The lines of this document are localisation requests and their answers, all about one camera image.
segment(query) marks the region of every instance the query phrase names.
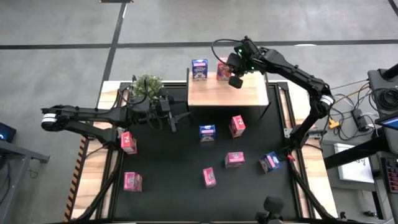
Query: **green plant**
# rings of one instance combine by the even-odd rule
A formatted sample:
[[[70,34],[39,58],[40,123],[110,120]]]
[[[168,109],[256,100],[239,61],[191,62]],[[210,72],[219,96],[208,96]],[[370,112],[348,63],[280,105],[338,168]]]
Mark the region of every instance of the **green plant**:
[[[145,82],[147,84],[148,93],[146,93]],[[157,99],[157,93],[161,87],[163,87],[161,78],[155,75],[145,74],[139,77],[137,81],[133,83],[133,93],[135,96],[145,96],[148,94],[147,97],[149,97],[150,101],[153,102]]]

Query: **power strip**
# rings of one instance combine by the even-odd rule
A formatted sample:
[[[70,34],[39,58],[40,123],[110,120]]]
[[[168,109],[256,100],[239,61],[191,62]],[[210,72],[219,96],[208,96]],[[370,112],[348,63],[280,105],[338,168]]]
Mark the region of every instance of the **power strip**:
[[[353,119],[356,127],[358,128],[358,131],[366,132],[370,130],[370,127],[368,126],[368,122],[366,121],[365,117],[361,116],[361,109],[353,110],[351,114],[353,115]]]

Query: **label on box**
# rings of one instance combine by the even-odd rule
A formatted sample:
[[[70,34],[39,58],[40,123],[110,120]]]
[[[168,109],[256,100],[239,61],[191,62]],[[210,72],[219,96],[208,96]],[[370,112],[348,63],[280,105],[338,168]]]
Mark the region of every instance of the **label on box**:
[[[227,58],[220,58],[223,62],[227,61]],[[228,81],[232,75],[231,69],[228,65],[223,62],[217,62],[217,80],[218,81]]]
[[[214,141],[216,137],[216,126],[215,125],[204,125],[199,126],[199,137],[200,141]]]
[[[193,81],[207,80],[207,59],[192,60]]]
[[[274,152],[268,153],[260,159],[260,164],[265,173],[281,167],[281,164]]]
[[[217,184],[212,167],[203,170],[203,178],[205,179],[206,188],[214,187]]]
[[[124,190],[142,192],[142,177],[136,172],[124,173]]]
[[[246,126],[244,125],[241,115],[234,116],[229,124],[229,130],[231,131],[232,137],[241,136]]]
[[[238,167],[244,162],[243,152],[229,152],[225,157],[225,167]]]
[[[133,138],[132,134],[129,131],[122,133],[120,137],[120,147],[127,154],[136,154],[138,152],[137,141],[135,138]]]

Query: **yellow and black hazard tape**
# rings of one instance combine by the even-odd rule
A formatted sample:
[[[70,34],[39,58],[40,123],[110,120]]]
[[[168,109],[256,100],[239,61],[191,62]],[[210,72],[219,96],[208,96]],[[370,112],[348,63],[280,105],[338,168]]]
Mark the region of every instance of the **yellow and black hazard tape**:
[[[85,160],[85,155],[87,152],[89,140],[87,138],[81,137],[79,153],[76,160],[75,171],[73,172],[72,183],[70,185],[69,196],[67,200],[67,207],[65,209],[63,221],[67,222],[72,216],[73,206],[76,200],[77,189],[80,182],[81,172],[83,170],[83,164]]]

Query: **wooden board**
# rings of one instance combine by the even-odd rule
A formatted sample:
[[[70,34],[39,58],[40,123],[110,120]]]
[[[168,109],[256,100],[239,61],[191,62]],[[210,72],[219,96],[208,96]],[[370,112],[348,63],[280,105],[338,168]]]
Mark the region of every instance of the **wooden board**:
[[[295,116],[295,122],[297,124],[302,123],[302,121],[307,117],[310,110],[308,103],[307,92],[297,86],[296,84],[286,81],[270,81],[270,82],[288,82],[290,89],[290,98],[292,101],[293,112]],[[119,89],[121,81],[107,81],[104,82],[101,96],[99,99],[98,108],[106,109],[113,105],[115,100],[117,90]],[[284,92],[281,91],[282,104],[284,107],[285,120],[287,125],[291,126],[289,122],[289,113],[287,111],[287,103]],[[95,123],[95,126],[100,128],[110,127],[107,123]],[[310,144],[319,146],[318,141],[308,140]],[[88,146],[88,152],[94,151],[95,149],[101,147],[98,141],[91,141]],[[328,181],[328,176],[326,173],[326,168],[323,163],[322,152],[318,149],[305,146],[302,149],[303,158],[305,163],[305,170],[307,172],[307,177],[311,191],[315,194],[320,203],[325,207],[325,209],[333,216],[337,217],[337,211],[335,207],[335,202],[333,200],[333,195],[331,193],[330,184]],[[101,181],[104,171],[104,164],[106,160],[106,150],[102,149],[95,154],[88,157],[83,165],[83,172],[80,179],[80,184],[77,189],[75,207],[72,211],[72,218],[77,218],[81,215],[91,201],[95,198],[95,195],[99,192],[101,187]],[[301,189],[299,189],[300,201],[303,208],[303,214],[308,217],[307,201]],[[102,217],[106,217],[109,207],[109,196],[110,190],[104,200],[104,208],[102,212]]]
[[[208,72],[207,81],[193,81],[188,77],[189,106],[266,106],[269,104],[264,76],[259,72],[242,77],[242,88],[228,81],[217,81],[216,72]]]

